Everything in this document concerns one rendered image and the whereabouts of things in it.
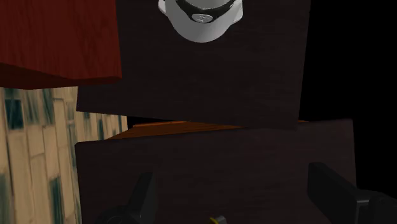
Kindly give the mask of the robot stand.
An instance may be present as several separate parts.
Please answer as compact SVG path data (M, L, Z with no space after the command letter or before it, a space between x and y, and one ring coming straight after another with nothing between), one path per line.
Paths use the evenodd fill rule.
M158 0L116 0L122 78L80 87L77 110L294 129L311 0L243 0L214 41L181 37Z

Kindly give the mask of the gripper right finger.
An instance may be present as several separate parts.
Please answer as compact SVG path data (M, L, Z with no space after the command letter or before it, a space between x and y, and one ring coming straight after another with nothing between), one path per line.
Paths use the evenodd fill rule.
M397 199L360 190L321 162L308 166L307 195L331 224L397 224Z

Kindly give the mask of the dark brown wooden table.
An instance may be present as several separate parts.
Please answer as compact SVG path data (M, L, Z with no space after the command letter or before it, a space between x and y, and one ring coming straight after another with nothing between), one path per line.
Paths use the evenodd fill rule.
M295 130L230 129L80 142L75 147L82 224L126 203L140 174L155 175L155 224L330 224L307 196L322 162L355 181L350 120Z

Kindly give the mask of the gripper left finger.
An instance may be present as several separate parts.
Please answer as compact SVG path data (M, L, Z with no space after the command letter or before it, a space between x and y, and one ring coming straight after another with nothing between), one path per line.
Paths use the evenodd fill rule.
M157 213L155 175L142 173L129 201L102 212L95 224L154 224Z

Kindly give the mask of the red wooden cabinet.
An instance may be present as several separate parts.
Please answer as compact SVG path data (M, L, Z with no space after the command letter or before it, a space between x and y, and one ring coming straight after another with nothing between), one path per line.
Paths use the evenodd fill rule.
M116 0L0 0L0 87L122 78Z

